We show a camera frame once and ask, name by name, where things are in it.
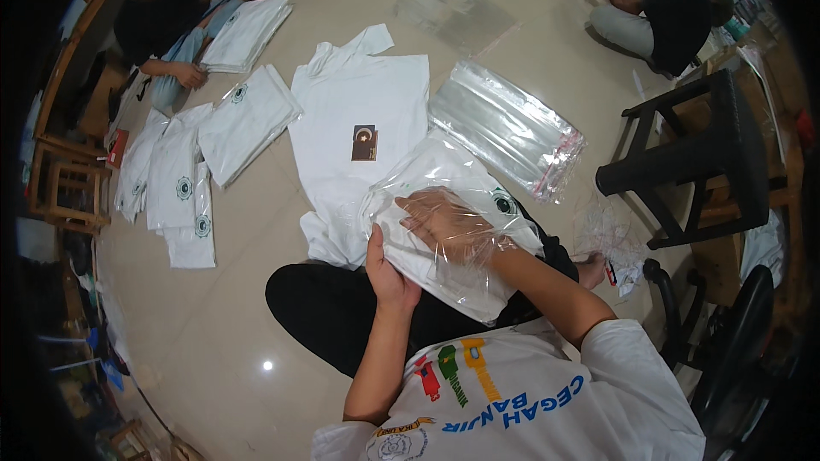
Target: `folded white shirt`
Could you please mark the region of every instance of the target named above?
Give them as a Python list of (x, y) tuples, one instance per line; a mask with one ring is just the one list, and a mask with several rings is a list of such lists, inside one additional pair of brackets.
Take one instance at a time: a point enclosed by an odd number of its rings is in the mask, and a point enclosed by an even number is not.
[(154, 145), (146, 199), (148, 230), (194, 226), (193, 168), (201, 157), (197, 130), (211, 109), (212, 104), (204, 104), (176, 114)]
[[(496, 238), (506, 235), (519, 249), (543, 253), (534, 225), (524, 219), (507, 190), (473, 154), (437, 128), (367, 193), (359, 214), (361, 232), (369, 235), (378, 222), (384, 232), (384, 258), (398, 271), (467, 317), (493, 323), (515, 290), (482, 267), (486, 260), (448, 262), (446, 252), (434, 254), (399, 223), (408, 214), (395, 204), (396, 197), (437, 186), (450, 189), (480, 213), (495, 227)], [(487, 249), (489, 255), (492, 247)]]
[[(364, 261), (366, 239), (353, 225), (368, 187), (427, 132), (427, 56), (372, 56), (391, 46), (387, 26), (369, 26), (343, 47), (320, 43), (293, 75), (304, 115), (288, 129), (302, 188), (316, 210), (301, 221), (307, 253), (338, 267)], [(378, 131), (375, 160), (354, 161), (354, 128), (366, 125)]]
[(258, 68), (199, 125), (199, 147), (219, 187), (231, 183), (302, 108), (272, 64)]
[(134, 223), (137, 213), (143, 209), (143, 193), (149, 176), (151, 152), (169, 121), (165, 114), (151, 107), (143, 129), (122, 156), (114, 204), (130, 223)]
[(216, 267), (211, 212), (211, 179), (208, 165), (197, 164), (193, 184), (196, 219), (194, 226), (162, 230), (168, 246), (172, 268), (199, 269)]
[(202, 65), (212, 72), (249, 72), (291, 10), (288, 0), (245, 2), (228, 18), (205, 50)]

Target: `grey pants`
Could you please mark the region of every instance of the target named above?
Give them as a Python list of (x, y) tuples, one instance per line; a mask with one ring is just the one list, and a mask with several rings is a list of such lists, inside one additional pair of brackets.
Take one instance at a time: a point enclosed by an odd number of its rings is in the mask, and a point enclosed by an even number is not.
[(600, 5), (589, 14), (589, 21), (605, 40), (652, 61), (655, 41), (652, 26), (646, 18), (621, 11), (613, 5)]
[[(215, 38), (219, 34), (222, 26), (228, 18), (242, 5), (241, 0), (212, 0), (208, 8), (209, 15), (217, 6), (220, 9), (214, 13), (211, 20), (204, 28), (194, 27), (188, 36), (179, 38), (179, 41), (170, 47), (170, 50), (161, 57), (163, 61), (176, 61), (180, 63), (192, 63), (196, 57), (205, 37)], [(173, 75), (161, 75), (154, 78), (154, 86), (151, 90), (151, 103), (158, 110), (165, 110), (174, 104), (174, 100), (182, 91), (182, 84)]]

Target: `tile floor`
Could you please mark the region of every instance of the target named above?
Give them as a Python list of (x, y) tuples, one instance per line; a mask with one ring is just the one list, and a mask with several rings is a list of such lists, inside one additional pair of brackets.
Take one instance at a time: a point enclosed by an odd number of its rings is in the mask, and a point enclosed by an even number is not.
[[(386, 23), (396, 46), (385, 55), (427, 54), (430, 93), (436, 92), (458, 53), (415, 26), (394, 18), (396, 0), (291, 0), (293, 13), (258, 61), (272, 63), (290, 84), (293, 71), (316, 44), (336, 46), (365, 26)], [(574, 252), (573, 219), (595, 189), (595, 170), (613, 157), (625, 126), (620, 111), (671, 87), (647, 65), (598, 45), (584, 33), (591, 5), (583, 0), (489, 0), (520, 25), (481, 64), (555, 108), (589, 140), (561, 204), (536, 205), (522, 189), (507, 188), (549, 233)], [(214, 74), (186, 98), (184, 108), (219, 99), (243, 77)], [(132, 106), (122, 128), (138, 131), (148, 100)], [(126, 318), (135, 378), (167, 425), (205, 456), (221, 459), (305, 459), (313, 431), (338, 421), (350, 380), (305, 350), (273, 319), (264, 290), (282, 265), (306, 259), (299, 217), (310, 210), (301, 191), (287, 132), (227, 190), (214, 186), (213, 232), (217, 267), (171, 270), (164, 241), (146, 230), (144, 216), (129, 225), (119, 214), (101, 235), (102, 259)], [(619, 216), (642, 241), (652, 232), (618, 198)], [(654, 252), (676, 271), (686, 247)], [(596, 291), (621, 317), (660, 331), (659, 297), (645, 282), (628, 300), (611, 287)], [(266, 371), (262, 364), (270, 361)], [(126, 414), (147, 417), (133, 389), (122, 394)]]

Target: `red graphic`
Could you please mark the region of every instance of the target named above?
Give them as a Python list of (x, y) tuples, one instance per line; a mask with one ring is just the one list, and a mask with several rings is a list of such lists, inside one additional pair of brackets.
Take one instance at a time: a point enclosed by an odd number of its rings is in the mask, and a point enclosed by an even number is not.
[(433, 372), (433, 362), (428, 361), (424, 363), (426, 360), (426, 355), (416, 360), (414, 365), (421, 367), (416, 370), (416, 374), (422, 379), (424, 393), (430, 396), (430, 402), (436, 402), (436, 400), (439, 399), (439, 388), (441, 388), (441, 385), (439, 384), (439, 379), (436, 377), (436, 373)]

